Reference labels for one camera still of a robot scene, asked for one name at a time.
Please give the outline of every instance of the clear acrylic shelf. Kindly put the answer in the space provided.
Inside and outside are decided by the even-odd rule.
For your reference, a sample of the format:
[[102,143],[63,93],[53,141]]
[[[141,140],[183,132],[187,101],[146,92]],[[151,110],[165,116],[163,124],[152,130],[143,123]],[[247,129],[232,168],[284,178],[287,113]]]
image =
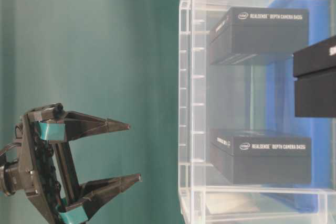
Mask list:
[[[230,18],[223,19],[231,10],[240,7],[266,8],[263,9],[266,12],[300,9],[308,12],[309,22],[301,25],[303,29],[299,33],[290,30],[291,25],[288,25],[291,32],[286,34],[286,28],[283,28],[286,24],[277,26],[275,21],[274,28],[266,29],[261,28],[261,23],[241,25]],[[280,44],[288,43],[291,39],[285,40],[285,37],[292,36],[293,45],[287,48],[302,47],[299,40],[310,45],[330,37],[334,34],[330,29],[335,15],[332,7],[331,0],[180,0],[178,193],[181,213],[187,224],[336,223],[335,120],[294,116],[293,52],[281,52],[281,57],[272,52],[239,52],[244,45],[252,45],[251,41],[257,43],[255,37],[260,37],[260,43],[250,46],[252,51],[272,43],[263,34],[273,33],[267,37],[278,36],[277,43]],[[219,35],[214,36],[216,28],[224,35],[214,46],[213,42],[219,38]],[[243,33],[250,35],[237,41]],[[302,40],[302,34],[307,35],[307,41]],[[213,56],[240,57],[241,60],[214,63]],[[256,56],[272,59],[268,58],[267,64],[248,60]],[[288,183],[268,183],[270,176],[276,176],[269,169],[270,165],[276,161],[279,167],[289,164],[286,167],[290,173],[293,167],[300,168],[296,164],[302,161],[300,157],[228,154],[224,147],[220,149],[214,144],[216,137],[220,138],[219,143],[229,142],[219,135],[213,138],[214,129],[271,130],[278,132],[284,141],[292,139],[284,134],[309,139],[307,145],[311,145],[311,151],[306,153],[310,158],[307,163],[310,181],[296,183],[289,176]],[[233,140],[238,141],[236,139],[230,138],[230,144]],[[262,175],[257,179],[246,170],[246,167],[254,169],[249,166],[254,162],[265,170],[256,170]],[[253,181],[259,179],[260,183],[251,183],[249,176]]]

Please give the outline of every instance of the teal backdrop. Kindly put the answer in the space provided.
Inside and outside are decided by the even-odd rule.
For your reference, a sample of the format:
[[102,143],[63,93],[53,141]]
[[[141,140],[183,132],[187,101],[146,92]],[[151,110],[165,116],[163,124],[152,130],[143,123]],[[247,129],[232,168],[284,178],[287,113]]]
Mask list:
[[[132,125],[71,143],[81,182],[142,173],[90,223],[183,223],[177,198],[179,0],[0,0],[0,144],[30,108],[62,102]],[[46,223],[18,192],[0,223]]]

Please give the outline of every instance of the white label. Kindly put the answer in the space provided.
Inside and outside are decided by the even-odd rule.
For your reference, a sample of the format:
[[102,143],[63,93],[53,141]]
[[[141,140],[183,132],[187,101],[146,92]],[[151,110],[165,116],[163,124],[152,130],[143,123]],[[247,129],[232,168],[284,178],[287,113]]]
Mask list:
[[330,55],[330,56],[336,55],[336,46],[331,47],[331,48],[329,49],[329,55]]
[[305,144],[252,144],[252,149],[257,150],[305,150],[306,148]]
[[231,141],[225,140],[225,139],[221,139],[221,138],[217,138],[217,141],[220,142],[221,144],[226,145],[227,147],[231,146]]
[[249,15],[251,19],[285,19],[285,20],[303,20],[303,15],[301,14],[263,14],[263,13],[251,13]]

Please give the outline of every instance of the black box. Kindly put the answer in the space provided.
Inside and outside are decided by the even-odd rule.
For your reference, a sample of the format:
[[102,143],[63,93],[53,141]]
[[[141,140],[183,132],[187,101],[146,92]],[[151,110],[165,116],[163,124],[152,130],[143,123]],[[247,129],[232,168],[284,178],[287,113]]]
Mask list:
[[273,131],[210,130],[210,162],[232,184],[308,184],[311,139]]
[[306,9],[232,7],[209,34],[212,64],[268,65],[308,46]]
[[295,116],[336,117],[336,36],[294,53]]

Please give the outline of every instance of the cable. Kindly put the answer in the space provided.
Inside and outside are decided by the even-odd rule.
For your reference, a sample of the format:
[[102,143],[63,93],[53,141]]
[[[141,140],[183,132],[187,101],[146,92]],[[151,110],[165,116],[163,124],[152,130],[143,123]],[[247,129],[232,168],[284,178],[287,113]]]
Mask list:
[[5,148],[3,148],[1,151],[0,151],[0,157],[4,154],[6,154],[6,152],[8,152],[10,149],[13,149],[15,147],[21,147],[22,144],[19,143],[19,142],[15,142],[15,143],[11,143],[11,144],[7,144],[5,146]]

